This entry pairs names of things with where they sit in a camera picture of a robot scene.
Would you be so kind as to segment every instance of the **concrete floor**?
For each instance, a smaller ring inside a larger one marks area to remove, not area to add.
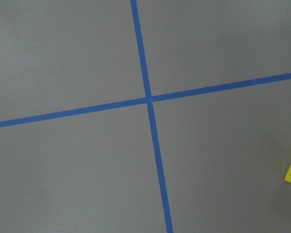
[[[291,73],[291,1],[137,3],[153,95]],[[144,101],[0,127],[0,233],[291,233],[291,79],[153,103],[172,231],[144,77],[130,1],[0,0],[0,121]]]

